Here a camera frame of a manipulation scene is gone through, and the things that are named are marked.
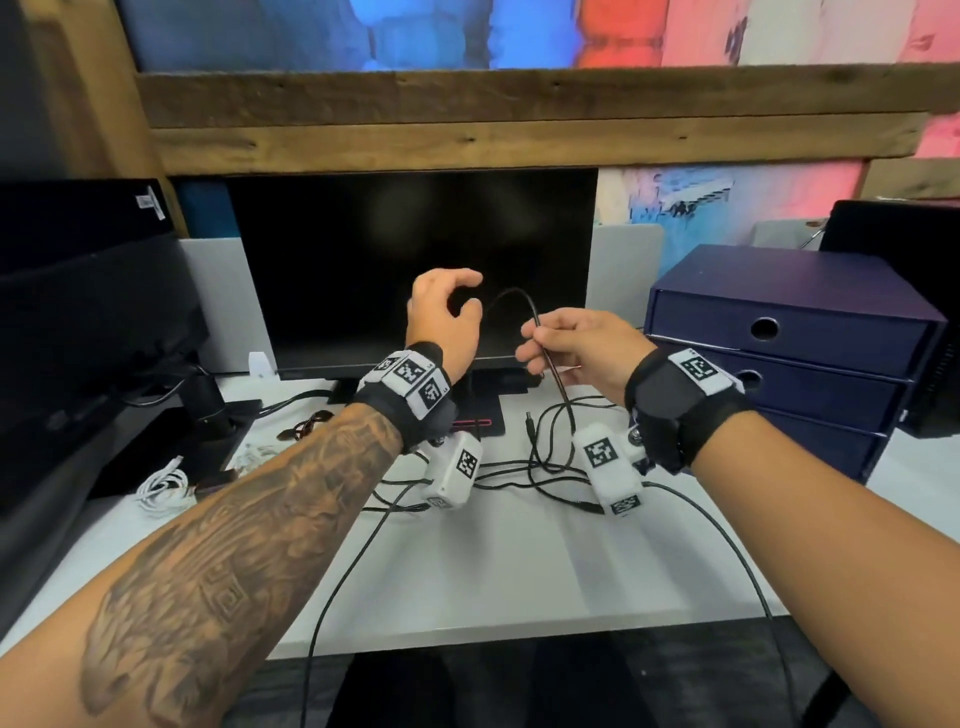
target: sunglasses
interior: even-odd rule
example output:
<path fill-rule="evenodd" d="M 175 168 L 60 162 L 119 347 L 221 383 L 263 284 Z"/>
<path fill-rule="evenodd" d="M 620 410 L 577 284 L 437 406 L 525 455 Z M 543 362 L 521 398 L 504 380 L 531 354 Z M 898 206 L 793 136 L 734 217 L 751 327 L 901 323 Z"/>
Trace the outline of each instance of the sunglasses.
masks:
<path fill-rule="evenodd" d="M 310 417 L 301 423 L 297 423 L 289 429 L 285 429 L 276 436 L 278 440 L 302 440 L 313 432 L 313 425 L 320 425 L 333 419 L 333 413 L 328 409 L 322 409 L 314 412 Z"/>

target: drawer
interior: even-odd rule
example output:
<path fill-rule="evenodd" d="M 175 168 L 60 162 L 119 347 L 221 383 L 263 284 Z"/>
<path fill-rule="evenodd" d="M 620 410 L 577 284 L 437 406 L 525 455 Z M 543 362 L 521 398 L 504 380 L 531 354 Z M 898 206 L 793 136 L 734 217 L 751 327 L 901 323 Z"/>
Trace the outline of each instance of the drawer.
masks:
<path fill-rule="evenodd" d="M 913 319 L 657 291 L 648 333 L 694 346 L 907 376 L 927 326 L 927 322 Z"/>
<path fill-rule="evenodd" d="M 865 432 L 852 432 L 780 412 L 757 411 L 799 446 L 861 483 L 867 481 L 876 459 L 887 445 L 886 438 Z"/>
<path fill-rule="evenodd" d="M 757 407 L 844 425 L 882 431 L 897 415 L 907 388 L 904 382 L 787 364 L 729 352 L 701 353 L 743 382 Z"/>

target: desk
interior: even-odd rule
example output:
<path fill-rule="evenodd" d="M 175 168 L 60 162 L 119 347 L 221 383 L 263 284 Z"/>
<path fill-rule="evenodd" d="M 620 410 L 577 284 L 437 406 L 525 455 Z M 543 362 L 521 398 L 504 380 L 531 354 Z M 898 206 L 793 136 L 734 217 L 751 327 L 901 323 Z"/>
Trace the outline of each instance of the desk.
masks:
<path fill-rule="evenodd" d="M 283 400 L 326 386 L 249 376 L 221 383 L 227 400 Z M 572 388 L 571 397 L 589 394 Z M 502 398 L 505 437 L 484 441 L 484 461 L 525 459 L 527 411 L 537 416 L 559 401 L 551 381 L 526 395 Z M 275 445 L 276 434 L 305 419 L 322 400 L 296 402 L 254 425 L 247 442 Z M 578 423 L 624 426 L 622 410 L 580 408 Z M 569 438 L 558 425 L 558 444 Z M 960 438 L 918 441 L 897 432 L 870 487 L 960 540 Z M 388 479 L 420 477 L 424 464 L 401 457 Z M 650 479 L 681 490 L 729 529 L 688 475 L 662 470 Z M 589 499 L 587 485 L 552 486 L 558 495 Z M 378 487 L 393 499 L 397 486 Z M 405 502 L 417 500 L 417 488 Z M 361 514 L 324 580 L 280 640 L 272 659 L 306 654 L 317 617 L 334 585 L 370 535 L 380 514 Z M 123 498 L 74 544 L 34 602 L 0 643 L 22 639 L 98 571 L 163 525 Z M 775 614 L 785 614 L 756 573 Z M 582 513 L 533 491 L 475 491 L 458 511 L 391 515 L 327 613 L 317 654 L 484 642 L 609 629 L 759 617 L 746 573 L 721 536 L 689 505 L 648 491 L 630 518 Z"/>

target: drawer box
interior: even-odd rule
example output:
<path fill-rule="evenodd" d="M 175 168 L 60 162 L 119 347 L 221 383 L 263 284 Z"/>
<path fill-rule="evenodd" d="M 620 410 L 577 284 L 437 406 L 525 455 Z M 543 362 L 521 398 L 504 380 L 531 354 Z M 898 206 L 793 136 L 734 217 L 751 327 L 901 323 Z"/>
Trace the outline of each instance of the drawer box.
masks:
<path fill-rule="evenodd" d="M 808 452 L 860 483 L 867 482 L 887 438 L 815 423 L 781 412 L 757 410 L 771 425 Z"/>
<path fill-rule="evenodd" d="M 706 348 L 701 353 L 740 379 L 757 407 L 868 432 L 893 423 L 909 386 Z"/>
<path fill-rule="evenodd" d="M 868 255 L 702 245 L 657 281 L 647 333 L 910 377 L 943 317 Z"/>

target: coiled white cable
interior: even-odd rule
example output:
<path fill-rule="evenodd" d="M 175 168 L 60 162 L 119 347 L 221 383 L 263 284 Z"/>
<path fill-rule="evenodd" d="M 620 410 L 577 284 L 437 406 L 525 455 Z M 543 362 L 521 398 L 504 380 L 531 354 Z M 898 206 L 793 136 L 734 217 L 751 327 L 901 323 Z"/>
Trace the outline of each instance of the coiled white cable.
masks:
<path fill-rule="evenodd" d="M 134 499 L 151 516 L 170 516 L 197 504 L 194 489 L 187 482 L 186 473 L 180 469 L 182 460 L 181 455 L 175 457 L 136 489 Z"/>

